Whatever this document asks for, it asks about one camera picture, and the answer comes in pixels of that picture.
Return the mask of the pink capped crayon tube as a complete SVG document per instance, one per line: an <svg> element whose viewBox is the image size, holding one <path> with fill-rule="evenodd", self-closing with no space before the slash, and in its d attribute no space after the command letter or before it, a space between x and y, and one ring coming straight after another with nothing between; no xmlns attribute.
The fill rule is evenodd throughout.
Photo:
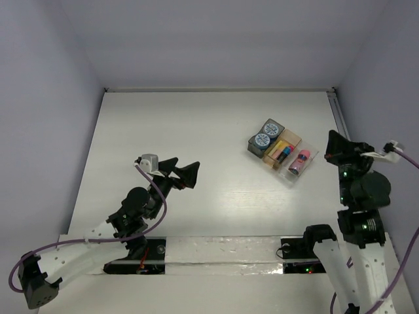
<svg viewBox="0 0 419 314"><path fill-rule="evenodd" d="M297 157L294 159L294 161L291 163L291 165L288 167L288 170L296 175L299 176L302 171L304 170L304 167L308 163L311 156L311 152L309 150L301 150Z"/></svg>

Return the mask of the blue black highlighter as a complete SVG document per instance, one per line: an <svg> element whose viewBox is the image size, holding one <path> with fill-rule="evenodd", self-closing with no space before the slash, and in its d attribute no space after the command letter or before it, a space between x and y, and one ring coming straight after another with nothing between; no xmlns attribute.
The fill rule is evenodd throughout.
<svg viewBox="0 0 419 314"><path fill-rule="evenodd" d="M279 154L279 156L276 158L276 160L278 161L279 164L281 164L294 150L294 147L289 145L286 146L281 153Z"/></svg>

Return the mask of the yellow highlighter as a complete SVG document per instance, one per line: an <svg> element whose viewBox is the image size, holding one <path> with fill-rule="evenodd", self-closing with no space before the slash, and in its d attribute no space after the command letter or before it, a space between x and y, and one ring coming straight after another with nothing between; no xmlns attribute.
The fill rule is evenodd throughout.
<svg viewBox="0 0 419 314"><path fill-rule="evenodd" d="M274 147L272 148L272 150L268 153L268 155L269 156L272 156L280 147L281 147L281 145L283 144L283 141L282 140L280 140L280 141L278 141L275 145L274 145Z"/></svg>

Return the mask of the blue tape roll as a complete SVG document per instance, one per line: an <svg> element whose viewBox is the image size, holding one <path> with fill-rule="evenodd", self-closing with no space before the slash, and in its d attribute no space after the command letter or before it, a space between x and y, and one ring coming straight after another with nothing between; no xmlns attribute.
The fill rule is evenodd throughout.
<svg viewBox="0 0 419 314"><path fill-rule="evenodd" d="M259 150L266 150L270 146L270 138L264 133L258 133L253 140L253 144Z"/></svg>
<svg viewBox="0 0 419 314"><path fill-rule="evenodd" d="M267 123L263 127L263 133L266 134L270 139L274 139L279 136L280 128L275 123Z"/></svg>

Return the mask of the pink black highlighter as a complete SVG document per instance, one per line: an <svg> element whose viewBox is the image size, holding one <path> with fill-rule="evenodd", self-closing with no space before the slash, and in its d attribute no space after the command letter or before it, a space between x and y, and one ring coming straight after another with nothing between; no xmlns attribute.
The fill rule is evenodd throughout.
<svg viewBox="0 0 419 314"><path fill-rule="evenodd" d="M289 155L289 147L285 147L282 151L277 150L273 158L279 162L283 162Z"/></svg>

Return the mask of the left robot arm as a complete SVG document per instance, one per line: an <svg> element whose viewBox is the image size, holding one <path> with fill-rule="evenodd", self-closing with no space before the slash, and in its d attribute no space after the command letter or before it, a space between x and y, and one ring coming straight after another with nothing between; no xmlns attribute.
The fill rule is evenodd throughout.
<svg viewBox="0 0 419 314"><path fill-rule="evenodd" d="M177 166L176 157L160 161L156 154L144 154L134 167L149 182L134 187L120 208L78 239L51 243L24 254L11 271L20 287L10 288L24 295L29 309L39 309L57 297L76 278L120 258L142 259L147 251L146 234L164 220L171 190L193 189L200 162Z"/></svg>

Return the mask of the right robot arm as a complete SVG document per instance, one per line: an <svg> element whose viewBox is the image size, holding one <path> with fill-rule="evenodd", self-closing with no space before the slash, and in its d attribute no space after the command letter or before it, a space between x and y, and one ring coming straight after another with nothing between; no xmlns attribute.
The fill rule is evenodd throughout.
<svg viewBox="0 0 419 314"><path fill-rule="evenodd" d="M374 161L397 163L399 153L395 141L376 152L366 143L329 132L324 158L338 168L344 206L337 213L338 227L352 266L348 266L337 236L327 224L307 227L301 248L321 262L343 313L395 313L384 258L386 235L379 213L390 204L391 184L371 168Z"/></svg>

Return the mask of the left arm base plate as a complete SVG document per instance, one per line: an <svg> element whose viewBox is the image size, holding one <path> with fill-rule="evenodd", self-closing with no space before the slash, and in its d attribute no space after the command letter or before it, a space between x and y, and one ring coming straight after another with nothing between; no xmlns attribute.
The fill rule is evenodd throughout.
<svg viewBox="0 0 419 314"><path fill-rule="evenodd" d="M152 237L140 254L112 261L103 267L108 275L164 275L166 273L166 238Z"/></svg>

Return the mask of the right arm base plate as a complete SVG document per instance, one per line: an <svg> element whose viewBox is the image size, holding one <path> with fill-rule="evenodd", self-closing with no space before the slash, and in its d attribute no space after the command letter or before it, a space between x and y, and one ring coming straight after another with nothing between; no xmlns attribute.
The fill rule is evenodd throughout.
<svg viewBox="0 0 419 314"><path fill-rule="evenodd" d="M276 256L282 260L284 274L326 273L303 237L282 237Z"/></svg>

